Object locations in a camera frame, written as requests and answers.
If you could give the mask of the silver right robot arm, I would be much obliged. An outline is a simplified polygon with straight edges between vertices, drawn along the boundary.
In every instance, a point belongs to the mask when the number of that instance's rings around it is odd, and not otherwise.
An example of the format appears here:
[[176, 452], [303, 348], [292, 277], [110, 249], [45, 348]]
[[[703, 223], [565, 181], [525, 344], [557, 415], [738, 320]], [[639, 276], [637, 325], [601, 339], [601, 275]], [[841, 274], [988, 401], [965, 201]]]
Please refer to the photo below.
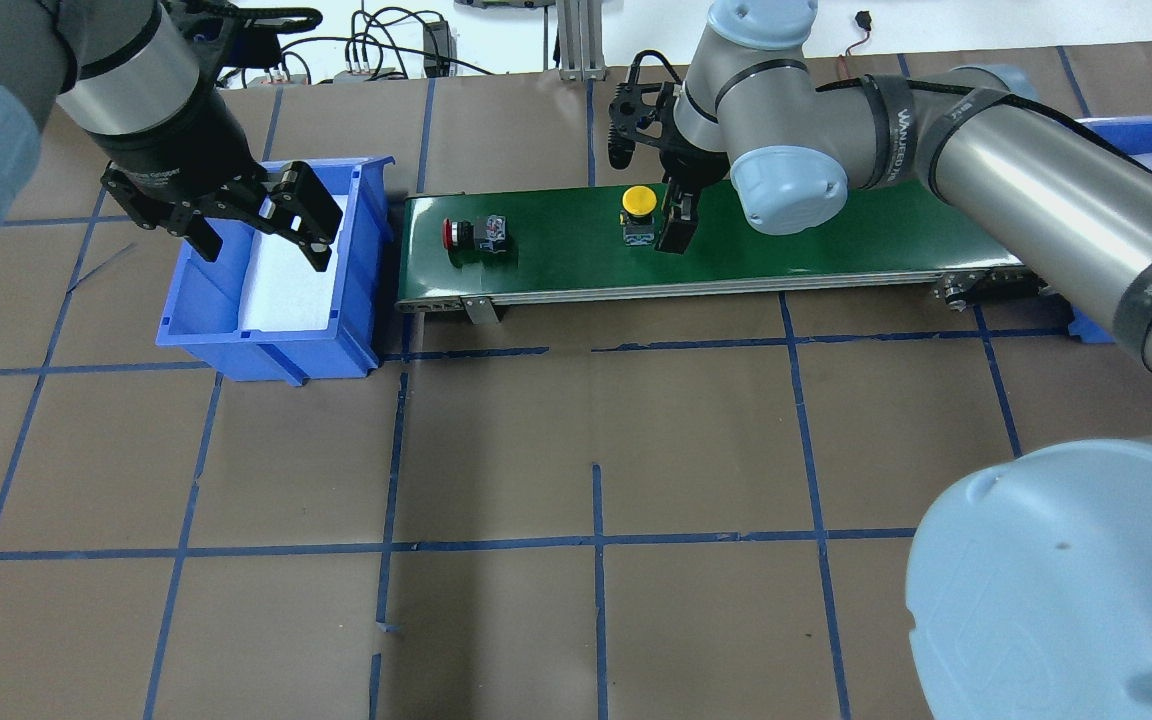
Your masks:
[[[814, 1], [717, 1], [684, 76], [641, 82], [632, 61], [608, 156], [622, 169], [658, 150], [655, 249], [685, 252], [721, 179], [770, 236], [916, 182], [1014, 259], [945, 273], [937, 300], [1064, 300], [1152, 376], [1152, 168], [1010, 65], [814, 85]], [[937, 719], [1152, 719], [1152, 437], [1051, 445], [952, 484], [916, 528], [905, 607]]]

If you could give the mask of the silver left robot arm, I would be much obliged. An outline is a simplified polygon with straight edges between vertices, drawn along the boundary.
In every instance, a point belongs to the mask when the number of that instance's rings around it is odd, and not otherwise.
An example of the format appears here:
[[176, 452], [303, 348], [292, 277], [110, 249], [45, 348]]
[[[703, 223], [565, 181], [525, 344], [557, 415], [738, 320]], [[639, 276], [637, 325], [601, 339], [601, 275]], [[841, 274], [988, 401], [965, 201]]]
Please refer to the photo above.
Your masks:
[[233, 220], [328, 270], [338, 200], [305, 161], [262, 167], [218, 88], [223, 67], [276, 60], [279, 35], [321, 18], [229, 1], [0, 1], [0, 227], [59, 108], [108, 156], [103, 187], [132, 223], [212, 263], [212, 220]]

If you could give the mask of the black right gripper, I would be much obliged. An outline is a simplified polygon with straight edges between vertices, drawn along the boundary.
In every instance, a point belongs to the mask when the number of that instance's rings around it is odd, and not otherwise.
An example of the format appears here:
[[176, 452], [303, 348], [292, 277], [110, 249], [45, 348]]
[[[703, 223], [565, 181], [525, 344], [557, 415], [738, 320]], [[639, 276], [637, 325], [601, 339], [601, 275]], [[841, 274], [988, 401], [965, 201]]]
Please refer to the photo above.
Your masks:
[[[649, 58], [662, 65], [667, 79], [641, 79], [643, 63]], [[685, 253], [698, 232], [704, 188], [730, 173], [730, 160], [723, 152], [700, 149], [682, 135], [675, 120], [682, 90], [684, 82], [666, 55], [637, 53], [628, 65], [626, 81], [614, 88], [608, 106], [608, 162], [613, 169], [626, 170], [637, 147], [655, 150], [667, 185], [654, 250], [675, 255]]]

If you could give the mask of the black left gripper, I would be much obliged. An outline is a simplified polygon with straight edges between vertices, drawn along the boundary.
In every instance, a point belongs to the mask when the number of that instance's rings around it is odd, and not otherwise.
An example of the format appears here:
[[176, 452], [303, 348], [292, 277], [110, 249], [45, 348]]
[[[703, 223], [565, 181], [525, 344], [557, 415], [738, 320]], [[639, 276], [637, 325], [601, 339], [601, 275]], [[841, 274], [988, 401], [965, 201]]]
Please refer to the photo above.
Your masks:
[[198, 79], [172, 118], [129, 135], [101, 135], [100, 146], [109, 156], [101, 183], [120, 209], [147, 229], [172, 228], [205, 263], [223, 249], [206, 217], [248, 220], [270, 200], [274, 233], [316, 273], [329, 268], [344, 217], [338, 199], [306, 161], [285, 164], [264, 183], [268, 173], [214, 82]]

